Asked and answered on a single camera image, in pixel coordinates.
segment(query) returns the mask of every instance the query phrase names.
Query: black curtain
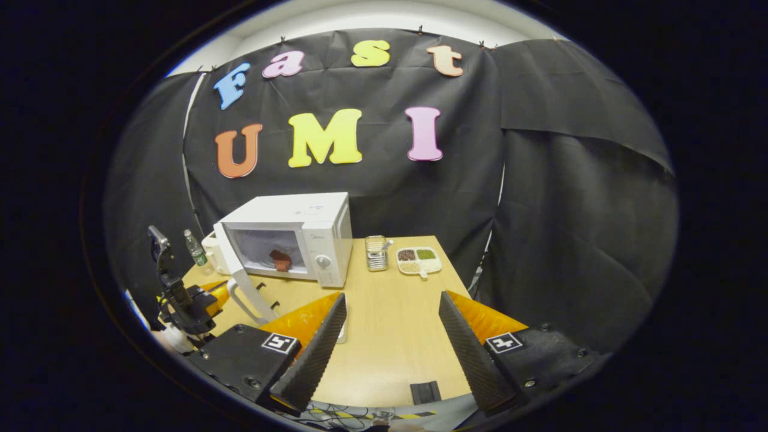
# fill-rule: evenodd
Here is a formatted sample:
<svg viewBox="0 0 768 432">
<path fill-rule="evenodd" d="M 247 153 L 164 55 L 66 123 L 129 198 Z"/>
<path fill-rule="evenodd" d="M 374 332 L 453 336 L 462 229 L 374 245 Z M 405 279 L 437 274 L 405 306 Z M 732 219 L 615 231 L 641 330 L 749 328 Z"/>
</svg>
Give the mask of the black curtain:
<svg viewBox="0 0 768 432">
<path fill-rule="evenodd" d="M 353 47 L 386 40 L 389 62 L 357 68 Z M 459 77 L 439 73 L 426 49 L 462 54 Z M 276 55 L 305 53 L 292 76 L 264 78 Z M 250 63 L 243 94 L 221 110 L 214 85 Z M 493 230 L 477 299 L 529 325 L 550 322 L 600 351 L 614 351 L 650 310 L 677 236 L 674 172 L 653 120 L 608 68 L 567 41 L 483 49 L 394 29 L 327 32 L 251 52 L 205 74 L 167 78 L 139 108 L 114 158 L 105 212 L 118 278 L 147 317 L 159 293 L 145 237 L 171 239 L 175 271 L 192 260 L 181 232 L 201 237 L 258 195 L 350 193 L 353 235 L 434 234 L 469 285 Z M 404 110 L 437 108 L 439 161 L 411 161 Z M 288 119 L 312 113 L 326 127 L 341 109 L 362 111 L 355 164 L 291 168 Z M 259 123 L 257 165 L 241 178 L 217 167 L 215 137 Z M 182 152 L 191 195 L 187 198 Z M 499 188 L 503 192 L 499 202 Z"/>
<path fill-rule="evenodd" d="M 501 80 L 502 200 L 478 299 L 600 351 L 642 322 L 677 238 L 670 158 L 640 101 L 564 41 L 493 51 Z"/>
<path fill-rule="evenodd" d="M 389 62 L 357 68 L 353 47 L 365 40 L 389 43 Z M 449 45 L 462 54 L 459 77 L 438 72 L 426 49 Z M 283 52 L 302 51 L 303 69 L 264 78 L 261 71 Z M 250 63 L 243 94 L 222 110 L 214 85 L 243 62 Z M 353 235 L 362 238 L 435 235 L 459 277 L 468 285 L 488 240 L 502 178 L 498 71 L 488 50 L 440 35 L 360 29 L 306 36 L 251 52 L 205 77 L 190 112 L 184 154 L 204 230 L 257 195 L 348 191 Z M 412 123 L 406 108 L 440 110 L 435 121 L 439 161 L 411 161 Z M 288 119 L 313 113 L 322 127 L 340 109 L 362 111 L 355 164 L 291 168 L 293 128 Z M 258 162 L 242 178 L 217 169 L 214 138 L 236 131 L 235 161 L 245 158 L 240 130 L 263 125 Z"/>
<path fill-rule="evenodd" d="M 139 310 L 157 328 L 160 282 L 150 255 L 147 228 L 154 224 L 174 251 L 171 270 L 183 276 L 194 264 L 184 230 L 200 239 L 184 182 L 181 148 L 184 118 L 200 74 L 165 78 L 144 99 L 125 127 L 108 171 L 104 232 L 112 271 Z"/>
</svg>

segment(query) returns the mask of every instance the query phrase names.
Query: microwave control knob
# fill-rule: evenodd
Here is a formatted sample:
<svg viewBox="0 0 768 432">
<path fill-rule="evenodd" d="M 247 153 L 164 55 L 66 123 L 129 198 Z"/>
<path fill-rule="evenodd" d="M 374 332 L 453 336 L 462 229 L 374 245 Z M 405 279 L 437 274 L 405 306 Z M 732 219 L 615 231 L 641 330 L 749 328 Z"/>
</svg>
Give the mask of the microwave control knob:
<svg viewBox="0 0 768 432">
<path fill-rule="evenodd" d="M 320 266 L 320 268 L 322 268 L 323 270 L 327 269 L 327 268 L 328 268 L 328 266 L 330 266 L 330 265 L 331 265 L 331 259 L 330 259 L 330 258 L 328 258 L 328 257 L 327 257 L 327 256 L 325 256 L 325 255 L 317 255 L 317 258 L 315 258 L 315 262 L 316 262 L 316 263 L 317 263 L 317 265 L 319 265 L 319 266 Z"/>
</svg>

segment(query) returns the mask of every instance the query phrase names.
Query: screw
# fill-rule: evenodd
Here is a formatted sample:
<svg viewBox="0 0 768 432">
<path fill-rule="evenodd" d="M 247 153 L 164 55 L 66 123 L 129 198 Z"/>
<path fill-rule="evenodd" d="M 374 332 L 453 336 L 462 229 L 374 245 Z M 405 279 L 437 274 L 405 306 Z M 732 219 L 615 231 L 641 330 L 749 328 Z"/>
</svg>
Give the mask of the screw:
<svg viewBox="0 0 768 432">
<path fill-rule="evenodd" d="M 245 384 L 248 384 L 249 386 L 253 388 L 261 388 L 261 384 L 258 380 L 253 379 L 252 377 L 248 377 L 245 379 Z"/>
</svg>

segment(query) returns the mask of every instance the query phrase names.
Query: foam letter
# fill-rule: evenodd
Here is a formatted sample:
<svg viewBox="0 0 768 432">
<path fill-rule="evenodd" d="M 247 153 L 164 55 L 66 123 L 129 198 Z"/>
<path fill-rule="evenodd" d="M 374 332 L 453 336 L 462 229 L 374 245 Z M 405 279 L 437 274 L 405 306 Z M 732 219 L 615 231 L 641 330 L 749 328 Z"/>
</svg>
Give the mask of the foam letter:
<svg viewBox="0 0 768 432">
<path fill-rule="evenodd" d="M 236 164 L 232 160 L 233 140 L 237 136 L 235 131 L 221 132 L 216 136 L 215 141 L 218 146 L 217 158 L 219 162 L 219 171 L 227 178 L 245 177 L 256 167 L 256 160 L 259 154 L 258 137 L 261 131 L 261 125 L 248 125 L 243 128 L 245 135 L 245 160 Z"/>
<path fill-rule="evenodd" d="M 464 73 L 464 69 L 453 65 L 453 59 L 461 59 L 462 55 L 458 52 L 453 52 L 451 47 L 447 45 L 433 46 L 427 48 L 427 52 L 432 54 L 435 60 L 435 69 L 441 74 L 449 77 L 458 77 Z"/>
<path fill-rule="evenodd" d="M 362 41 L 357 42 L 353 51 L 352 64 L 358 68 L 364 66 L 381 66 L 389 61 L 389 49 L 387 41 Z"/>
<path fill-rule="evenodd" d="M 271 65 L 264 68 L 261 75 L 264 78 L 275 78 L 277 75 L 291 76 L 301 70 L 304 53 L 301 51 L 284 52 L 272 59 Z"/>
<path fill-rule="evenodd" d="M 435 140 L 435 119 L 440 115 L 440 111 L 430 107 L 411 107 L 406 109 L 406 115 L 413 123 L 413 147 L 408 152 L 408 159 L 412 161 L 442 159 L 442 151 L 437 148 Z"/>
<path fill-rule="evenodd" d="M 293 126 L 293 157 L 288 160 L 290 167 L 306 167 L 312 158 L 306 153 L 309 146 L 318 164 L 326 161 L 328 150 L 333 144 L 330 160 L 334 164 L 354 164 L 362 160 L 357 151 L 357 120 L 362 117 L 359 109 L 338 110 L 323 130 L 314 114 L 297 114 L 288 119 Z"/>
<path fill-rule="evenodd" d="M 243 63 L 216 83 L 214 88 L 221 95 L 221 109 L 227 109 L 228 106 L 232 105 L 232 102 L 243 95 L 243 91 L 237 87 L 245 85 L 245 74 L 243 72 L 248 69 L 250 69 L 250 64 Z"/>
</svg>

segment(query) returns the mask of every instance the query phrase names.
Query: microwave control panel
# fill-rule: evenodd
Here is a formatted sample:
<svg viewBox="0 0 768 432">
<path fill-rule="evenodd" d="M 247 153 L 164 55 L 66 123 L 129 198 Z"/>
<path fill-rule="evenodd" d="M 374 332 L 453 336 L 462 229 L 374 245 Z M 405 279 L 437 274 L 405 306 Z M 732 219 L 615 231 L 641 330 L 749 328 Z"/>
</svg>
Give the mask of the microwave control panel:
<svg viewBox="0 0 768 432">
<path fill-rule="evenodd" d="M 324 287 L 342 287 L 333 224 L 304 224 L 306 246 L 317 282 Z"/>
</svg>

